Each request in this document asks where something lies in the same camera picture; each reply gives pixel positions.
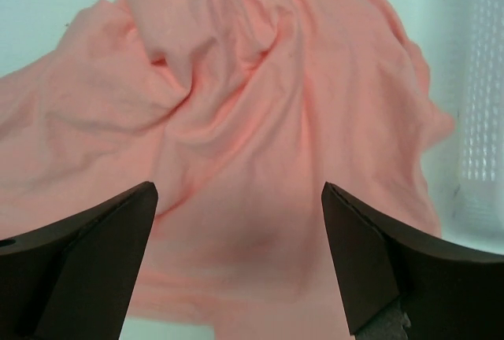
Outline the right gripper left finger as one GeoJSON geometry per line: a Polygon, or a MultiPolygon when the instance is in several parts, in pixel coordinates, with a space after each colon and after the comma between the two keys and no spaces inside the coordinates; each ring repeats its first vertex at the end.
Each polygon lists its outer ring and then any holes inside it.
{"type": "Polygon", "coordinates": [[[3,339],[118,339],[154,222],[152,182],[1,241],[3,339]]]}

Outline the pink t-shirt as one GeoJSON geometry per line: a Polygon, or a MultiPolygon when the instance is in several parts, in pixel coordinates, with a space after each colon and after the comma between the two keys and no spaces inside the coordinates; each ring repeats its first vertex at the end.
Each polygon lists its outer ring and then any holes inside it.
{"type": "Polygon", "coordinates": [[[159,193],[141,316],[346,337],[321,191],[438,234],[422,153],[453,130],[386,0],[101,0],[1,80],[1,234],[159,193]]]}

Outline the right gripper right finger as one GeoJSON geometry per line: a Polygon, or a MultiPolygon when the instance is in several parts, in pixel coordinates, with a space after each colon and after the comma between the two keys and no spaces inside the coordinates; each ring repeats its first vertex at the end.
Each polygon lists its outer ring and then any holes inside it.
{"type": "Polygon", "coordinates": [[[503,336],[503,258],[396,220],[332,183],[321,195],[346,323],[356,339],[503,336]]]}

